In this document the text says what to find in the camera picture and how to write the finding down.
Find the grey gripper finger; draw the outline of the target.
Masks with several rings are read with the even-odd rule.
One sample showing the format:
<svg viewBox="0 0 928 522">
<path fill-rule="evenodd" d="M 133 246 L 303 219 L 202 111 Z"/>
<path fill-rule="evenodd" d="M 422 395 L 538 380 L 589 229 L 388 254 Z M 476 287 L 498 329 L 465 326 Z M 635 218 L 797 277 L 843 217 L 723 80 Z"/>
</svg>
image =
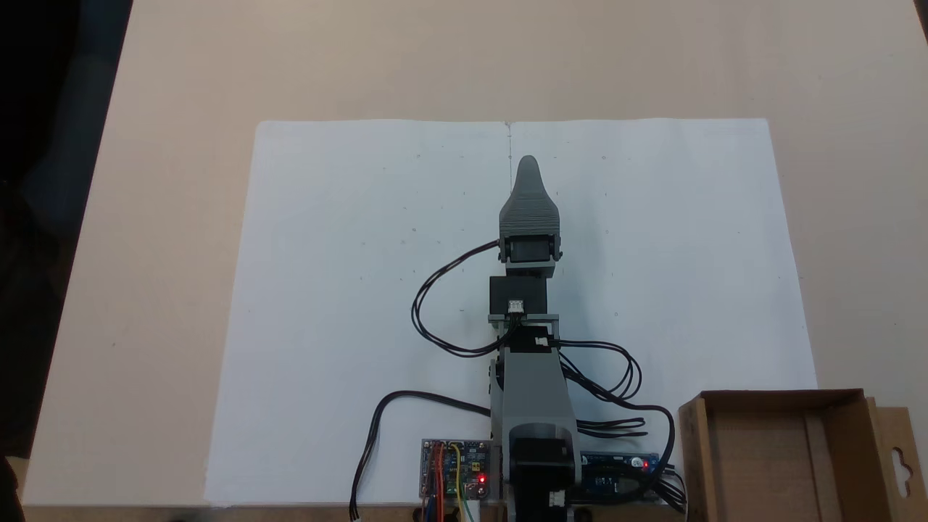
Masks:
<svg viewBox="0 0 928 522">
<path fill-rule="evenodd" d="M 544 187 L 540 166 L 531 155 L 521 158 L 510 197 L 500 210 L 501 234 L 559 234 L 559 208 Z"/>
</svg>

